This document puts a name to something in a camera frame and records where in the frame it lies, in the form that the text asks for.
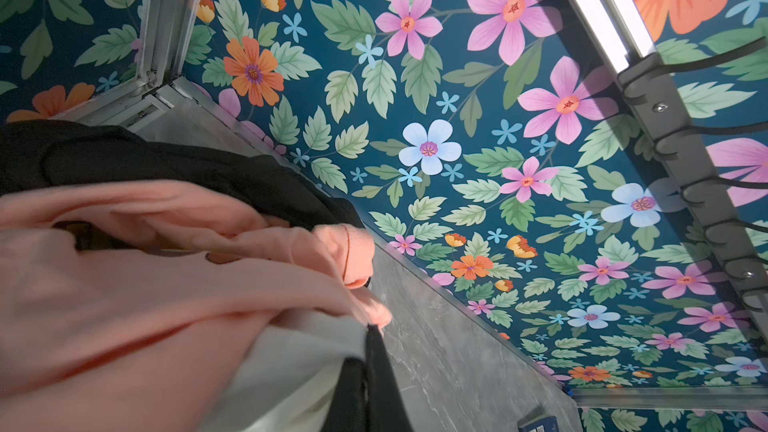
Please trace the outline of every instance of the flower center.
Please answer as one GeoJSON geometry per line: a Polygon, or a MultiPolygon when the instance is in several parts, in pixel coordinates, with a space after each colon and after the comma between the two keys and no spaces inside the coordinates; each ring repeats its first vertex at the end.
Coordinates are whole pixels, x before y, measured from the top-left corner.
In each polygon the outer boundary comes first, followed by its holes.
{"type": "Polygon", "coordinates": [[[261,75],[261,70],[259,70],[259,67],[255,65],[249,65],[245,68],[245,74],[248,77],[248,80],[255,83],[260,84],[263,80],[263,77],[261,75]]]}
{"type": "Polygon", "coordinates": [[[408,33],[416,27],[416,21],[413,17],[408,16],[403,20],[400,20],[400,28],[403,32],[408,33]]]}
{"type": "Polygon", "coordinates": [[[632,209],[638,212],[651,210],[654,206],[656,206],[656,201],[653,197],[640,197],[638,200],[632,202],[632,209]]]}
{"type": "Polygon", "coordinates": [[[424,142],[418,150],[421,151],[424,157],[432,157],[437,153],[437,144],[434,142],[424,142]]]}
{"type": "Polygon", "coordinates": [[[502,14],[507,22],[515,22],[525,12],[525,0],[507,0],[502,14]]]}
{"type": "Polygon", "coordinates": [[[569,114],[578,109],[579,99],[576,96],[570,96],[562,99],[558,104],[557,111],[561,114],[569,114]]]}

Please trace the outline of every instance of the pink flower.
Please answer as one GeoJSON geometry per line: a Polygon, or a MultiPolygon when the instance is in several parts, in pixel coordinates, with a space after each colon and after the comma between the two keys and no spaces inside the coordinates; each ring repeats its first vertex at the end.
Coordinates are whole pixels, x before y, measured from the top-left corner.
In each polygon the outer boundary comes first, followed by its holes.
{"type": "Polygon", "coordinates": [[[520,106],[525,110],[546,110],[528,121],[523,132],[524,137],[538,137],[550,130],[557,122],[554,135],[565,144],[570,144],[581,133],[578,116],[590,120],[602,120],[615,116],[619,106],[611,98],[589,99],[594,94],[605,90],[612,80],[605,66],[600,66],[587,75],[576,87],[579,68],[571,57],[563,56],[554,65],[549,81],[555,94],[544,89],[531,89],[518,97],[520,106]]]}
{"type": "Polygon", "coordinates": [[[469,305],[467,305],[467,308],[471,310],[472,312],[475,312],[476,315],[480,315],[483,312],[486,314],[491,313],[491,309],[496,308],[495,305],[491,305],[485,301],[485,299],[481,300],[480,302],[475,301],[467,301],[469,305]]]}
{"type": "Polygon", "coordinates": [[[416,251],[422,247],[421,244],[415,244],[414,241],[416,240],[416,237],[413,235],[409,235],[408,237],[403,237],[402,235],[398,234],[395,235],[395,240],[389,243],[389,245],[393,246],[397,249],[398,252],[401,254],[408,254],[408,255],[416,255],[416,251]]]}
{"type": "Polygon", "coordinates": [[[656,275],[665,277],[643,284],[645,288],[666,288],[662,295],[666,298],[676,298],[685,294],[689,289],[696,295],[715,295],[715,287],[710,282],[725,282],[728,276],[724,272],[703,275],[712,268],[710,261],[703,260],[688,265],[683,275],[677,267],[656,267],[656,275]]]}
{"type": "Polygon", "coordinates": [[[546,372],[547,374],[550,374],[553,378],[555,378],[556,380],[560,380],[561,382],[565,382],[566,380],[572,379],[570,375],[555,375],[554,370],[552,370],[552,368],[546,365],[542,360],[536,362],[536,365],[541,367],[544,372],[546,372]]]}
{"type": "Polygon", "coordinates": [[[424,57],[424,41],[418,34],[434,37],[442,30],[442,24],[435,17],[424,17],[432,0],[413,0],[413,6],[409,0],[392,0],[397,15],[385,12],[376,18],[376,24],[383,32],[397,33],[387,43],[387,53],[396,56],[402,52],[402,47],[408,39],[408,52],[414,59],[421,60],[424,57]]]}
{"type": "Polygon", "coordinates": [[[688,344],[695,342],[692,338],[683,338],[680,332],[669,334],[669,337],[662,334],[653,334],[653,340],[645,341],[648,345],[655,345],[659,350],[667,350],[672,347],[674,350],[685,349],[688,344]]]}
{"type": "Polygon", "coordinates": [[[593,278],[598,278],[596,282],[600,285],[606,285],[610,282],[610,278],[627,278],[629,274],[623,272],[623,269],[629,267],[628,262],[616,262],[610,263],[610,259],[607,257],[598,257],[595,261],[595,265],[584,264],[579,265],[578,269],[586,274],[579,275],[579,280],[589,282],[593,278]]]}
{"type": "MultiPolygon", "coordinates": [[[[743,167],[720,174],[723,178],[742,178],[744,182],[768,182],[768,146],[757,140],[739,138],[724,140],[706,148],[717,167],[743,167]]],[[[768,189],[729,187],[728,195],[736,207],[768,195],[768,189]]]]}
{"type": "Polygon", "coordinates": [[[701,324],[699,328],[705,332],[719,331],[721,322],[731,328],[749,327],[749,323],[736,319],[748,318],[750,313],[748,311],[732,312],[734,308],[735,305],[730,302],[721,302],[713,305],[712,312],[701,307],[686,307],[685,313],[693,315],[693,317],[682,318],[677,323],[683,325],[701,324]]]}
{"type": "Polygon", "coordinates": [[[531,189],[543,196],[552,194],[552,187],[549,184],[543,183],[542,180],[554,178],[558,174],[558,168],[547,167],[536,172],[537,170],[538,158],[535,157],[531,157],[523,163],[522,173],[513,167],[503,168],[502,175],[513,182],[505,183],[501,188],[501,193],[511,194],[517,190],[518,194],[515,197],[518,198],[520,203],[531,198],[531,189]]]}
{"type": "Polygon", "coordinates": [[[504,31],[498,54],[512,65],[525,48],[522,23],[536,37],[546,37],[563,28],[560,12],[554,7],[533,7],[542,0],[467,0],[475,14],[494,15],[472,31],[467,50],[485,50],[504,31]]]}
{"type": "Polygon", "coordinates": [[[745,427],[739,430],[739,432],[768,432],[768,416],[766,416],[764,413],[748,410],[746,412],[746,416],[750,418],[752,424],[756,427],[759,427],[759,429],[745,427]]]}

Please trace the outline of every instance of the pink garment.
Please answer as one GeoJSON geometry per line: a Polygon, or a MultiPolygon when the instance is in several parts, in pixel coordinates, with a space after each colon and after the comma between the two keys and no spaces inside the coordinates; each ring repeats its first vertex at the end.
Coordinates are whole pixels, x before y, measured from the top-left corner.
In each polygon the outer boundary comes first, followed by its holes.
{"type": "Polygon", "coordinates": [[[349,289],[372,273],[367,232],[280,222],[176,181],[1,197],[0,430],[193,430],[279,312],[389,323],[367,289],[349,289]],[[148,252],[199,253],[77,252],[49,228],[63,221],[148,252]]]}

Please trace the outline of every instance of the marble surface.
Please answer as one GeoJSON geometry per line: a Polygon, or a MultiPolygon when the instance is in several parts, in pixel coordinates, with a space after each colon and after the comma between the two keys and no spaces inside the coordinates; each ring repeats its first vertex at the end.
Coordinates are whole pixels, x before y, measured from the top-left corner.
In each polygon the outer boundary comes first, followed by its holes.
{"type": "Polygon", "coordinates": [[[383,250],[370,289],[392,311],[384,342],[416,432],[517,432],[555,415],[580,431],[576,403],[383,250]]]}

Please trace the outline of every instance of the black garment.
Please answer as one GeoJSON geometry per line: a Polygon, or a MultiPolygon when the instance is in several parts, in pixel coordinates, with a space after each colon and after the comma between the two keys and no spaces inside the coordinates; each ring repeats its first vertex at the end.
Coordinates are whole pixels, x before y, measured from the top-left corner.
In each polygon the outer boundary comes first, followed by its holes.
{"type": "Polygon", "coordinates": [[[413,432],[378,327],[368,326],[366,361],[347,359],[320,432],[413,432]]]}
{"type": "Polygon", "coordinates": [[[362,227],[347,200],[329,198],[270,156],[146,142],[119,126],[30,120],[0,127],[0,195],[34,188],[168,178],[235,197],[312,229],[362,227]]]}

